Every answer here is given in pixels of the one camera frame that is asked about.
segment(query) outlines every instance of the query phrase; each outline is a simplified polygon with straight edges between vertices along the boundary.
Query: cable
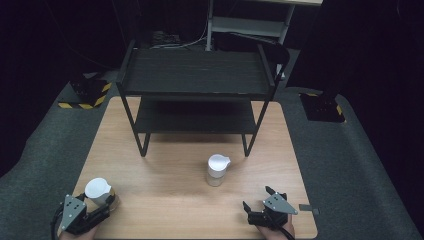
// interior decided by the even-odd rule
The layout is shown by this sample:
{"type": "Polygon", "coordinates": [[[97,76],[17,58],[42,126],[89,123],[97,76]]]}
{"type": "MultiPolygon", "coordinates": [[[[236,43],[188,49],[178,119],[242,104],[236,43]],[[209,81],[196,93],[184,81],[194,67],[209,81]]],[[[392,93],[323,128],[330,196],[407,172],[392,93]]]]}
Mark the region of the cable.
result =
{"type": "Polygon", "coordinates": [[[56,210],[52,221],[50,222],[50,235],[52,240],[57,239],[57,222],[59,218],[63,215],[63,203],[60,203],[60,207],[56,210]]]}
{"type": "Polygon", "coordinates": [[[63,31],[62,31],[62,29],[61,29],[61,27],[60,27],[60,25],[59,25],[59,22],[57,21],[56,17],[54,16],[53,11],[52,11],[52,9],[50,8],[50,5],[47,3],[47,0],[44,0],[44,4],[46,5],[47,9],[49,10],[50,16],[52,17],[53,22],[56,24],[56,26],[57,26],[57,28],[58,28],[58,30],[59,30],[59,32],[60,32],[60,35],[62,36],[63,41],[65,42],[66,46],[67,46],[67,47],[68,47],[68,48],[69,48],[72,52],[74,52],[75,54],[77,54],[78,56],[82,57],[83,59],[85,59],[85,60],[87,60],[87,61],[89,61],[89,62],[92,62],[92,63],[94,63],[94,64],[99,65],[100,67],[107,68],[107,69],[110,69],[110,70],[117,70],[117,68],[110,67],[110,66],[104,65],[104,64],[102,64],[102,63],[99,63],[99,62],[97,62],[97,61],[95,61],[95,60],[93,60],[93,59],[91,59],[91,58],[89,58],[89,57],[87,57],[87,56],[85,56],[85,55],[81,54],[81,53],[80,53],[80,52],[78,52],[77,50],[75,50],[75,49],[71,46],[71,44],[69,44],[68,40],[66,39],[65,34],[63,33],[63,31]]]}
{"type": "Polygon", "coordinates": [[[188,47],[188,46],[194,45],[194,44],[196,44],[196,43],[198,43],[198,42],[200,42],[200,41],[202,41],[202,40],[204,40],[206,38],[206,37],[204,37],[204,35],[205,35],[205,32],[206,32],[206,29],[207,28],[208,28],[208,14],[206,14],[206,23],[205,23],[205,27],[203,28],[202,35],[200,35],[200,38],[197,39],[196,41],[190,42],[190,43],[185,43],[185,44],[179,44],[179,45],[177,45],[177,44],[156,45],[156,46],[151,47],[150,49],[157,49],[157,48],[184,48],[184,47],[188,47]]]}
{"type": "Polygon", "coordinates": [[[279,230],[287,237],[288,240],[295,240],[294,237],[284,228],[279,227],[279,230]]]}

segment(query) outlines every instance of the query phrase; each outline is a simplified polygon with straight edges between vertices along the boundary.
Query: shelf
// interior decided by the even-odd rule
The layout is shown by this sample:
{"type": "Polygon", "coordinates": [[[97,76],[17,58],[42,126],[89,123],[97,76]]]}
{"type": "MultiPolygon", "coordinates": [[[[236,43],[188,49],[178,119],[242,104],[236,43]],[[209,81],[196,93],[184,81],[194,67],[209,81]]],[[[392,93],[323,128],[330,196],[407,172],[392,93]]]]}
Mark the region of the shelf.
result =
{"type": "Polygon", "coordinates": [[[213,17],[212,32],[238,32],[243,34],[280,37],[284,22],[213,17]]]}
{"type": "Polygon", "coordinates": [[[249,99],[144,97],[135,122],[139,133],[253,134],[249,99]]]}

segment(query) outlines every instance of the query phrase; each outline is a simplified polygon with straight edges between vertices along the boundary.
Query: gray floor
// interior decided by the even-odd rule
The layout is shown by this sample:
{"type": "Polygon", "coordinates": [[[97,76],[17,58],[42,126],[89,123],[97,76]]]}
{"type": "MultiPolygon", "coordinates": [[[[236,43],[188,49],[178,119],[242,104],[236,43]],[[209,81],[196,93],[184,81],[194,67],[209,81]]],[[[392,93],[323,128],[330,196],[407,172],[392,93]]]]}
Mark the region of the gray floor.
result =
{"type": "MultiPolygon", "coordinates": [[[[291,51],[292,59],[297,53],[291,51]]],[[[114,81],[116,74],[105,79],[114,81]]],[[[320,212],[317,239],[422,239],[346,99],[337,98],[346,123],[310,122],[298,97],[305,91],[284,89],[283,83],[276,100],[311,205],[320,212]]],[[[113,85],[105,103],[93,110],[52,105],[20,162],[0,179],[0,240],[49,239],[52,215],[73,192],[107,102],[117,95],[113,85]]]]}

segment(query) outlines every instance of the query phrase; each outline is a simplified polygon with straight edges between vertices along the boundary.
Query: yellow and black tape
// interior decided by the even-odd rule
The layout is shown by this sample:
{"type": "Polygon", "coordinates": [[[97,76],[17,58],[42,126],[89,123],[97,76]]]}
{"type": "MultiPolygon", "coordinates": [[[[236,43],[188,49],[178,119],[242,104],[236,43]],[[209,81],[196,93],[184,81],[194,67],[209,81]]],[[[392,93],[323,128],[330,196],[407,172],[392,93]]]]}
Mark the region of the yellow and black tape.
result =
{"type": "Polygon", "coordinates": [[[112,83],[107,83],[100,94],[100,97],[94,101],[94,103],[71,103],[71,102],[59,102],[58,105],[61,108],[80,108],[80,109],[93,109],[96,107],[99,107],[105,100],[106,94],[109,91],[110,87],[112,86],[112,83]]]}

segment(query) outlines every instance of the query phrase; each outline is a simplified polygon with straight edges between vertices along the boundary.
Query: tabletop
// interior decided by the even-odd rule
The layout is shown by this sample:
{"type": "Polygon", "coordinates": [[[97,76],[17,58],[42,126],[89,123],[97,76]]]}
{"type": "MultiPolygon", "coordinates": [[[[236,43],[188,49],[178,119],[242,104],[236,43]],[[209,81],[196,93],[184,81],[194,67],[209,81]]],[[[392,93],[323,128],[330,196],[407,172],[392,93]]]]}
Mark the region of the tabletop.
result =
{"type": "MultiPolygon", "coordinates": [[[[129,97],[132,112],[140,98],[129,97]]],[[[252,102],[258,115],[262,102],[252,102]]],[[[281,106],[271,102],[249,157],[240,135],[153,134],[149,154],[141,157],[122,101],[110,100],[74,195],[93,178],[115,189],[120,205],[106,219],[99,239],[261,239],[247,222],[242,202],[263,209],[270,186],[288,195],[298,211],[309,204],[281,106]],[[213,154],[231,159],[219,187],[206,182],[213,154]]],[[[94,204],[86,201],[89,211],[94,204]]],[[[296,239],[316,237],[311,212],[293,217],[296,239]]]]}

